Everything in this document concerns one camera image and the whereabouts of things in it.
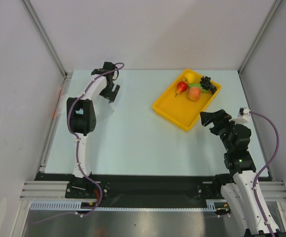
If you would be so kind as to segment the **clear zip top bag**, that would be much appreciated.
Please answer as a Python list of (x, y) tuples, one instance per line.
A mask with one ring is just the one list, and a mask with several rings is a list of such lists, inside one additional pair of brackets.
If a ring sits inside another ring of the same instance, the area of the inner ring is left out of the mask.
[[(71, 91), (68, 90), (67, 92), (64, 92), (64, 93), (60, 92), (59, 99), (58, 99), (56, 108), (53, 112), (52, 119), (55, 119), (58, 116), (66, 113), (66, 109), (65, 109), (66, 101), (69, 97), (77, 97), (81, 95), (82, 92), (83, 90), (81, 89), (71, 90)], [(102, 122), (105, 119), (115, 114), (115, 110), (109, 103), (109, 100), (102, 97), (101, 95), (99, 95), (98, 97), (94, 99), (93, 106), (94, 106), (94, 111), (95, 111), (97, 122)]]

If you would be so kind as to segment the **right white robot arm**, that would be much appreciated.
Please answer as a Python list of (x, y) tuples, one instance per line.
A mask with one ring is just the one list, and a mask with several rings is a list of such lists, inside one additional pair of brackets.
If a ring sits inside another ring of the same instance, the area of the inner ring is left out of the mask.
[(268, 161), (260, 171), (248, 151), (251, 130), (245, 126), (254, 114), (240, 108), (236, 118), (225, 110), (201, 112), (202, 126), (213, 124), (210, 132), (219, 136), (226, 150), (224, 163), (229, 174), (216, 175), (213, 194), (224, 198), (245, 237), (286, 237), (272, 217), (259, 185), (259, 176), (270, 165)]

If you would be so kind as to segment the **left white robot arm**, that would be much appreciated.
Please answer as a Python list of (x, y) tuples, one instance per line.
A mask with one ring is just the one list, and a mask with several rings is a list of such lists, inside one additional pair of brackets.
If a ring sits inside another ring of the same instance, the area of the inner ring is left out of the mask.
[(76, 142), (76, 161), (66, 188), (66, 198), (89, 198), (93, 193), (100, 198), (100, 185), (90, 178), (92, 171), (87, 160), (87, 142), (97, 123), (94, 101), (99, 96), (109, 103), (115, 101), (120, 89), (115, 81), (123, 67), (124, 63), (121, 62), (104, 62), (102, 68), (91, 72), (90, 82), (84, 91), (66, 101), (67, 128)]

